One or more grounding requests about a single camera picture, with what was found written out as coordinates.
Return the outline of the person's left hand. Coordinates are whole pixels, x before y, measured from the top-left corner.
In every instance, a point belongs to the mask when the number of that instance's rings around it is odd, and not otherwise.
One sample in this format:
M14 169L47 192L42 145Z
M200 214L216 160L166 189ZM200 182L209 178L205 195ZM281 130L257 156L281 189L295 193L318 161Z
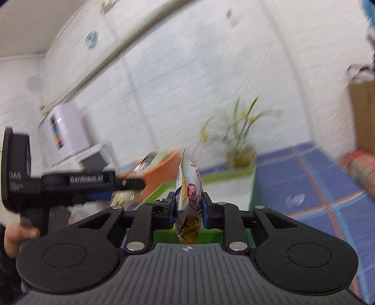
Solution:
M14 259L20 250L20 244L27 240L36 240L40 237L40 230L36 227L14 223L8 225L4 233L4 251Z

